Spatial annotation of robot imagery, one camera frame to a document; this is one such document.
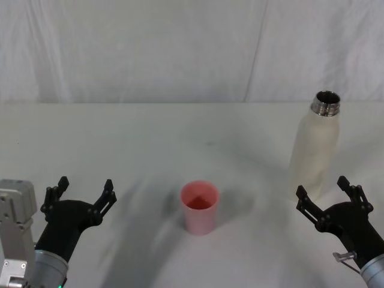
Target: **white curtain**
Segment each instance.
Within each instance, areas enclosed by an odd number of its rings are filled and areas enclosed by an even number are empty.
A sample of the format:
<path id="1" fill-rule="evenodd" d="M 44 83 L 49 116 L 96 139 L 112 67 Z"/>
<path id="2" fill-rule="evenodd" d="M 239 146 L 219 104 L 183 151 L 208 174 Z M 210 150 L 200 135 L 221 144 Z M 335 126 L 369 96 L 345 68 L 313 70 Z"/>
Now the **white curtain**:
<path id="1" fill-rule="evenodd" d="M 0 2 L 0 102 L 384 100 L 381 0 Z"/>

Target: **white water bottle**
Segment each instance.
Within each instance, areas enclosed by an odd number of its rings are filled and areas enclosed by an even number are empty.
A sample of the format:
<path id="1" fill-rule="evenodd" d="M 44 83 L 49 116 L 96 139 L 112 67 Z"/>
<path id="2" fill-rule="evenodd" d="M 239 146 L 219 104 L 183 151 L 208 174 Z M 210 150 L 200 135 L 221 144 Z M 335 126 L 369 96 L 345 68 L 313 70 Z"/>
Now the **white water bottle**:
<path id="1" fill-rule="evenodd" d="M 320 196 L 339 134 L 339 111 L 340 97 L 331 91 L 321 91 L 302 118 L 288 171 L 291 199 L 295 198 L 299 185 L 311 199 Z"/>

